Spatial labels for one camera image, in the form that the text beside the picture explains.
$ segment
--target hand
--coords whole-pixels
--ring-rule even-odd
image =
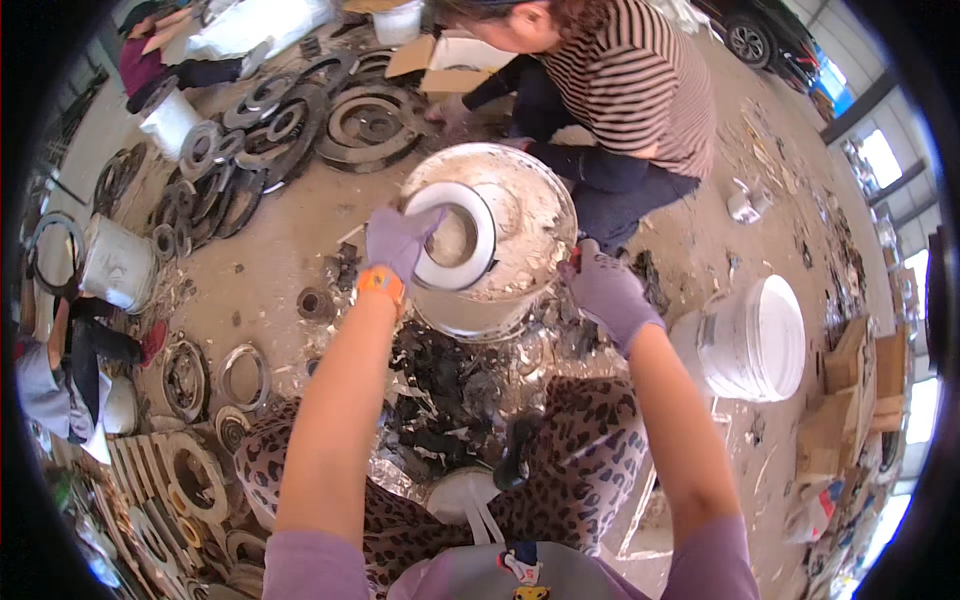
[[[367,222],[367,265],[389,267],[409,286],[423,243],[445,216],[444,207],[409,216],[378,208]]]
[[[510,146],[511,148],[516,148],[521,152],[526,152],[527,148],[530,147],[530,144],[534,143],[535,140],[533,137],[508,137],[506,139],[501,139],[500,143],[504,146]]]
[[[580,271],[568,261],[557,265],[577,306],[602,325],[625,358],[630,344],[648,324],[666,329],[663,319],[643,297],[643,284],[619,260],[600,252],[596,240],[584,240],[580,248]]]
[[[464,106],[463,94],[450,94],[443,102],[427,109],[423,118],[434,123],[444,123],[444,134],[463,130],[467,127],[470,111]]]

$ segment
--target car wheel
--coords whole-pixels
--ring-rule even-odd
[[[753,18],[733,16],[727,22],[724,36],[727,48],[752,69],[762,69],[773,56],[773,37]]]

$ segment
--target white gasket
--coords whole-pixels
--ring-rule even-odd
[[[413,195],[404,214],[419,214],[436,206],[460,206],[476,226],[476,248],[470,257],[456,267],[443,267],[427,252],[420,255],[414,276],[424,287],[439,290],[463,290],[480,280],[493,262],[496,250],[496,228],[490,207],[472,187],[456,181],[437,181]]]

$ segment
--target sneaker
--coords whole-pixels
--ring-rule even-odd
[[[270,52],[270,43],[267,41],[261,41],[254,46],[240,63],[240,79],[249,79],[252,77],[267,58],[268,52]]]
[[[163,343],[167,339],[167,322],[157,321],[154,327],[147,333],[146,337],[140,340],[140,350],[143,352],[143,362],[140,366],[146,369],[154,360],[154,357],[163,349]]]

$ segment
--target red shoe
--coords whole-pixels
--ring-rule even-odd
[[[158,352],[163,349],[167,339],[167,322],[157,321],[147,335],[140,340],[140,349],[143,351],[141,367],[149,367]]]

